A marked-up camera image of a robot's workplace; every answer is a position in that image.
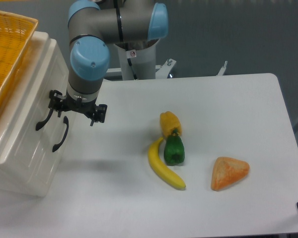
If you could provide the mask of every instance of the plastic basket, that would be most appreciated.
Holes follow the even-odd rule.
[[[0,108],[15,85],[14,76],[38,20],[0,11]]]

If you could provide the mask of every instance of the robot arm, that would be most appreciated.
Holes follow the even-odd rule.
[[[110,62],[106,44],[150,41],[166,37],[166,6],[155,0],[126,0],[122,8],[100,10],[89,0],[78,0],[69,10],[71,65],[66,95],[50,92],[48,118],[37,124],[41,129],[55,110],[82,113],[94,122],[104,122],[106,105],[95,102]]]

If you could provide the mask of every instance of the drawer handle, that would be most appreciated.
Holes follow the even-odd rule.
[[[63,135],[63,139],[61,140],[61,142],[59,144],[55,144],[52,148],[52,152],[55,152],[57,151],[61,145],[63,145],[65,139],[66,139],[66,136],[68,135],[68,131],[69,131],[69,119],[67,116],[64,117],[63,119],[63,123],[66,124],[66,130],[65,130],[65,133]]]
[[[39,121],[38,123],[36,123],[35,130],[38,131],[38,130],[42,129],[45,126],[45,124],[48,123],[48,121],[51,118],[52,114],[53,114],[53,108],[50,109],[49,114],[45,118],[45,120]]]

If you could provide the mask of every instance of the banana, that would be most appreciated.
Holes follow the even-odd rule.
[[[155,173],[167,184],[176,189],[183,190],[186,185],[185,182],[174,171],[169,169],[159,157],[159,145],[163,141],[163,137],[160,137],[148,149],[148,160],[151,168]]]

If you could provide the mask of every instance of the triangular bread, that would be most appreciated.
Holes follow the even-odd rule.
[[[229,157],[218,157],[213,167],[211,189],[218,191],[229,186],[244,178],[248,172],[247,162]]]

